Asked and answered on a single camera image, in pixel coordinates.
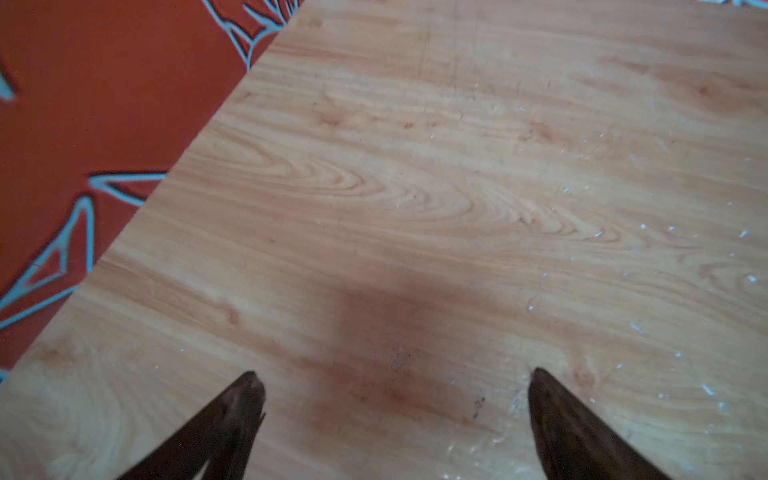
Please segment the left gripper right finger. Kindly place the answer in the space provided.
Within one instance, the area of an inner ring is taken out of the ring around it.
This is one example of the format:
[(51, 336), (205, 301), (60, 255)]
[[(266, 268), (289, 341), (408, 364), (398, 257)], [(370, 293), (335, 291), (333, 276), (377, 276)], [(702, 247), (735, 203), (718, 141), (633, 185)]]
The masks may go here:
[(528, 387), (531, 429), (549, 479), (664, 479), (547, 370), (537, 367)]

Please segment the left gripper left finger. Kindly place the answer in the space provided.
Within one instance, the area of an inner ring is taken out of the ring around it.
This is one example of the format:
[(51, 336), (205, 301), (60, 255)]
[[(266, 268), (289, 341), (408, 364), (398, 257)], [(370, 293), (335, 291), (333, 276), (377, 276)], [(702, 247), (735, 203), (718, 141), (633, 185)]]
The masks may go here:
[(265, 401), (257, 374), (244, 372), (121, 478), (242, 479)]

